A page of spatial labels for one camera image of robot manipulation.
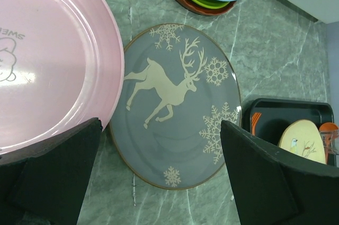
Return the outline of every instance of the gray plate with reindeer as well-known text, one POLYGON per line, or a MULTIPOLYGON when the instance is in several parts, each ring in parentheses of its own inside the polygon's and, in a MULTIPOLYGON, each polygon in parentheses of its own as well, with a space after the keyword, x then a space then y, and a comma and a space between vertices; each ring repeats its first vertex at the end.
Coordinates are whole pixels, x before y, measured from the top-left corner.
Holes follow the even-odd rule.
POLYGON ((220 123, 239 125, 240 95, 223 51, 204 33, 163 24, 125 49, 125 78, 110 123, 140 178, 167 189, 197 186, 224 164, 220 123))

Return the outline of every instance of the brown bowl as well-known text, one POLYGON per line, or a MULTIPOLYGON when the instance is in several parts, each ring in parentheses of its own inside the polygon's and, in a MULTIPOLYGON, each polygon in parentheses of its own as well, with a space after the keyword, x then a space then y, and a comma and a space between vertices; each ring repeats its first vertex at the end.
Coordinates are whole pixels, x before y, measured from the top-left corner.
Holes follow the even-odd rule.
POLYGON ((180 3, 186 9, 190 10, 191 12, 194 12, 200 15, 206 15, 206 16, 216 16, 216 15, 224 14, 228 12, 230 9, 232 9, 236 2, 236 1, 232 1, 232 2, 229 2, 229 4, 223 8, 212 10, 212 9, 207 9, 205 7, 202 7, 194 3, 191 0, 176 0, 176 1, 180 3))

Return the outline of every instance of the black tray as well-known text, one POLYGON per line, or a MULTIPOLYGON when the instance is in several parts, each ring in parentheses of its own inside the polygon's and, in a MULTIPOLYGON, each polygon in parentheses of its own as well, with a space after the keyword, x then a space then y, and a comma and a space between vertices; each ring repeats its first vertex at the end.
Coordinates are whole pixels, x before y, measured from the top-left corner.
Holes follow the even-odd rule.
MULTIPOLYGON (((243 128, 278 145, 285 129, 301 119, 310 120, 319 128, 323 123, 333 122, 333 110, 328 103, 259 98, 245 109, 243 128)), ((335 156, 328 155, 327 163, 336 166, 335 156)))

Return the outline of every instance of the cream colored plate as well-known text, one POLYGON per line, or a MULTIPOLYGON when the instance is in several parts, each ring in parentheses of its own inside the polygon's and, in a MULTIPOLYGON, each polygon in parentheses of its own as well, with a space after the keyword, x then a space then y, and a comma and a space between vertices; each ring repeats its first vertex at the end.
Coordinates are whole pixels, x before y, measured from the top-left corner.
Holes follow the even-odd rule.
POLYGON ((288 126, 278 146, 293 154, 326 164, 322 138, 316 125, 309 120, 299 120, 288 126))

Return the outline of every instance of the pink tray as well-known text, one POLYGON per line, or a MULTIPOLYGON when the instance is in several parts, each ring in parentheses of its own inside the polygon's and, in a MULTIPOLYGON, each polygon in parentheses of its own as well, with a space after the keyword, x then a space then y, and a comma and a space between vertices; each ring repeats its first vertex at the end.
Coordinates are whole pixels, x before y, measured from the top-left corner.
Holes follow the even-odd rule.
POLYGON ((0 154, 92 117, 105 128, 123 46, 104 0, 1 0, 0 154))

